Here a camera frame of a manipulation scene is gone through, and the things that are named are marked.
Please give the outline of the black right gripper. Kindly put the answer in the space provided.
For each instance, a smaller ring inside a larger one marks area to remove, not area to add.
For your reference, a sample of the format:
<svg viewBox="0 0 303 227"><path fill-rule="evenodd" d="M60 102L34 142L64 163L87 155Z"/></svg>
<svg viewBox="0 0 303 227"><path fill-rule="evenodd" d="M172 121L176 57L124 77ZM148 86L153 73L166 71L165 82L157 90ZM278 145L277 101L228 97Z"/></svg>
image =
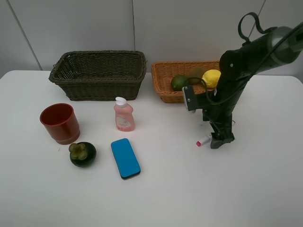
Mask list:
<svg viewBox="0 0 303 227"><path fill-rule="evenodd" d="M211 149L218 149L234 141L232 132L232 112L237 104L237 91L234 89L215 89L195 94L196 109L202 109L204 117L212 123Z"/></svg>

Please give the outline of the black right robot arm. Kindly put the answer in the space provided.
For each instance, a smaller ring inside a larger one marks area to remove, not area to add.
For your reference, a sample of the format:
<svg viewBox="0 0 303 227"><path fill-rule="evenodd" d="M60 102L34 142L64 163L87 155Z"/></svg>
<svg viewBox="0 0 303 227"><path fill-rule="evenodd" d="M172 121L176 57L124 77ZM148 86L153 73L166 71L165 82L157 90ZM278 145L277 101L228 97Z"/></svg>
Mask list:
<svg viewBox="0 0 303 227"><path fill-rule="evenodd" d="M277 27L268 34L226 51L220 58L220 78L214 91L197 95L203 120L213 132L210 147L217 149L234 141L232 112L248 81L256 74L293 63L303 49L303 25Z"/></svg>

